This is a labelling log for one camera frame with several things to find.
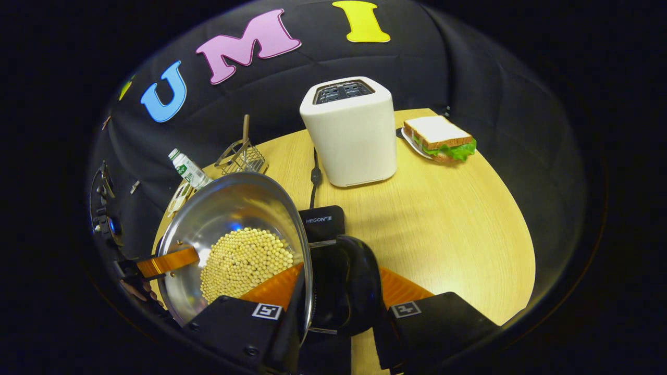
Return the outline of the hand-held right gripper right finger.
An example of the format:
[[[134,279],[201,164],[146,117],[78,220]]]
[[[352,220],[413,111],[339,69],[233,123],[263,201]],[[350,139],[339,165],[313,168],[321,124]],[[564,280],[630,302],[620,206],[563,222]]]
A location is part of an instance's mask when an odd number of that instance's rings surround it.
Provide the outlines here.
[[[500,331],[457,293],[433,294],[384,267],[380,278],[384,306],[373,334],[383,370],[425,373]]]

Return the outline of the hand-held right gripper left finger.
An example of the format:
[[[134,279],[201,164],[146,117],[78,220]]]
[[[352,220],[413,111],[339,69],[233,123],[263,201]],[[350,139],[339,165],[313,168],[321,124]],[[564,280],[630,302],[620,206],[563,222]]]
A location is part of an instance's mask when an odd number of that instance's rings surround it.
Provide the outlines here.
[[[231,374],[296,374],[313,306],[312,271],[302,267],[288,308],[221,296],[184,326]]]

